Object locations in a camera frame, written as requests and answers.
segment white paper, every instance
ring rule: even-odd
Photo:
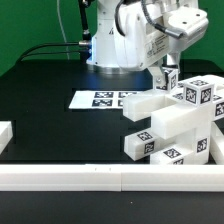
[[[76,91],[69,109],[122,109],[122,99],[137,91]]]

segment background wall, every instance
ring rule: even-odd
[[[0,3],[0,75],[12,67],[16,59],[28,48],[41,43],[63,42],[56,0],[0,0]],[[199,0],[199,4],[208,12],[209,29],[204,39],[185,51],[182,57],[211,60],[224,69],[224,1]],[[94,34],[96,2],[87,13],[90,31]],[[81,24],[77,0],[61,0],[61,17],[68,41],[80,40]],[[66,55],[53,58],[66,59]]]

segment black table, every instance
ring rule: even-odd
[[[218,74],[214,63],[181,62],[182,78]],[[25,61],[0,78],[0,120],[14,138],[1,164],[122,163],[124,136],[148,128],[121,110],[70,110],[76,90],[147,90],[147,72],[105,75],[77,61]],[[148,163],[142,159],[136,164]],[[1,192],[0,223],[223,223],[223,193]]]

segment block tower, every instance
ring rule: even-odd
[[[125,137],[124,151],[133,160],[150,155],[150,164],[205,164],[212,122],[224,117],[222,78],[208,75],[178,82],[177,69],[164,72],[166,86],[124,99],[124,116],[134,122],[151,117],[151,128]]]

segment white foam block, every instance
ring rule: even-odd
[[[218,165],[224,165],[224,136],[212,122],[210,153]]]
[[[156,152],[150,157],[152,165],[194,164],[194,152],[190,145],[175,144]]]
[[[165,96],[166,107],[183,102],[183,88],[177,88],[176,91]]]
[[[184,81],[184,101],[195,106],[209,104],[213,100],[214,83],[205,81],[201,77]]]
[[[195,107],[176,104],[152,112],[152,131],[161,138],[168,139],[210,122],[213,119],[213,104]]]
[[[224,118],[224,89],[218,90],[213,96],[214,121]]]
[[[12,138],[12,125],[11,122],[0,122],[0,154]]]
[[[122,167],[122,191],[223,191],[222,166]]]
[[[124,152],[134,161],[157,152],[160,138],[152,133],[151,128],[125,137]]]
[[[168,83],[164,83],[163,86],[158,86],[157,76],[153,76],[153,87],[155,90],[166,91],[166,93],[171,93],[175,91],[178,83],[178,69],[163,67],[163,72],[168,76]]]
[[[190,144],[194,151],[194,164],[202,165],[208,162],[210,146],[211,123],[187,131],[176,137],[177,144]]]
[[[207,82],[215,83],[216,90],[224,89],[224,78],[216,75],[205,75],[203,79]]]
[[[123,99],[123,115],[132,121],[151,116],[151,112],[165,106],[164,94],[148,90]]]
[[[1,165],[1,191],[84,191],[85,165]]]
[[[121,191],[121,165],[86,165],[84,191]]]

